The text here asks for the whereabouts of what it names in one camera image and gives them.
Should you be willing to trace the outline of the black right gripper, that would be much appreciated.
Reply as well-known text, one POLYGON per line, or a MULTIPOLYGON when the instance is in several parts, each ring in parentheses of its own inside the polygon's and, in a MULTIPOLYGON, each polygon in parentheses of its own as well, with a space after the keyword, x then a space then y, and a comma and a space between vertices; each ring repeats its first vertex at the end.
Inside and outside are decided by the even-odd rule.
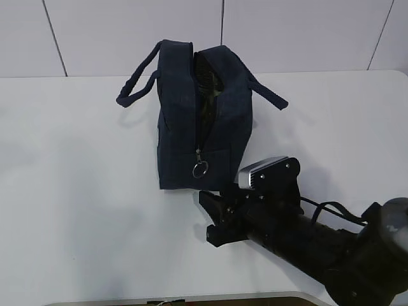
POLYGON ((199 192, 199 204, 213 221, 206 239, 215 247, 252 240, 272 248, 278 236, 303 215, 301 206, 267 202, 236 183, 228 184, 219 194, 199 192))

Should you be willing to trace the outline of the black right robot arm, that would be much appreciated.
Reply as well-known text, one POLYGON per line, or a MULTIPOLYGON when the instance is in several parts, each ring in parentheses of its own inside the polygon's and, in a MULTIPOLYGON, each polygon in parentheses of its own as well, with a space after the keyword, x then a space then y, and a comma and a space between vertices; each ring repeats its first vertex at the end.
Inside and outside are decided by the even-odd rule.
POLYGON ((373 203, 353 233, 306 217, 296 182, 220 195, 199 193, 212 219, 207 241, 216 247, 252 240, 320 282, 337 305, 389 305, 407 291, 407 199, 373 203))

